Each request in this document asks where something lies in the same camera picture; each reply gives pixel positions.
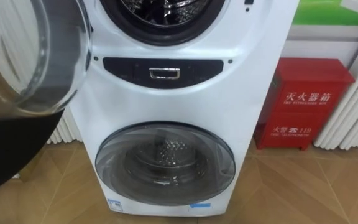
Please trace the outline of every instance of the tiled floor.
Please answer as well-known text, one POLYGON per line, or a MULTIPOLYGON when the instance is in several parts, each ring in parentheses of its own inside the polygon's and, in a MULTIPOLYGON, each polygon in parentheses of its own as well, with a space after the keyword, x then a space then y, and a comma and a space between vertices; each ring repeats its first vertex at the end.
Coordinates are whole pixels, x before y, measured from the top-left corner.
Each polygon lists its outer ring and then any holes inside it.
POLYGON ((252 143, 225 215, 110 212, 83 145, 48 147, 29 182, 0 187, 0 224, 358 224, 358 149, 256 151, 252 143))

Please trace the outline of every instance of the washing machine door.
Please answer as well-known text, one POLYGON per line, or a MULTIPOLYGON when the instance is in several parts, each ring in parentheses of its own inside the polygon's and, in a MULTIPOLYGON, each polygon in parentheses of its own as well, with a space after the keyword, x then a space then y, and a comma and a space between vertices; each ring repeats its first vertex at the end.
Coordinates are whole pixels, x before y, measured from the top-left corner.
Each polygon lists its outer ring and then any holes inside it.
POLYGON ((130 37, 168 46, 201 35, 228 0, 100 0, 111 20, 130 37))
POLYGON ((91 58, 82 0, 0 0, 0 118, 60 111, 91 58))
POLYGON ((111 190, 152 205, 189 205, 220 194, 236 173, 228 145, 180 123, 146 123, 110 135, 96 161, 111 190))

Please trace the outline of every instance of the black control panel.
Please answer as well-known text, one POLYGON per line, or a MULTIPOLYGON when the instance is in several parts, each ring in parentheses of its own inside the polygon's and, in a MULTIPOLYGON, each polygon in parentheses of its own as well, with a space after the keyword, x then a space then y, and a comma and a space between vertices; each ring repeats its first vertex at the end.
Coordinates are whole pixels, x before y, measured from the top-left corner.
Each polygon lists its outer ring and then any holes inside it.
POLYGON ((202 83, 223 71, 222 60, 103 58, 104 68, 136 85, 175 89, 202 83))

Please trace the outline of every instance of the chrome handle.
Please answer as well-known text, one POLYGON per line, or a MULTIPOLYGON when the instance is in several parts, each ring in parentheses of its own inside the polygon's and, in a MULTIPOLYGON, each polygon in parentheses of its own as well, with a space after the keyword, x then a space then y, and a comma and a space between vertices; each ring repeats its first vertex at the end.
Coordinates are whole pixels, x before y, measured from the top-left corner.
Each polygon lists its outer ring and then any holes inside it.
POLYGON ((150 77, 159 80, 177 80, 180 78, 180 68, 149 68, 150 77), (173 76, 162 76, 158 73, 173 73, 173 76))

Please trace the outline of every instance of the white washing machine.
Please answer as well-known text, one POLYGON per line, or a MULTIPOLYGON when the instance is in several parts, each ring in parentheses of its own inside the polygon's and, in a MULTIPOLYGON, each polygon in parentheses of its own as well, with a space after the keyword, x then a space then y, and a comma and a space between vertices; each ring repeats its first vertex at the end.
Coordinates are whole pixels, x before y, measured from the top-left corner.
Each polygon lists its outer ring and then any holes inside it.
POLYGON ((298 0, 85 0, 71 104, 111 210, 223 214, 298 0))

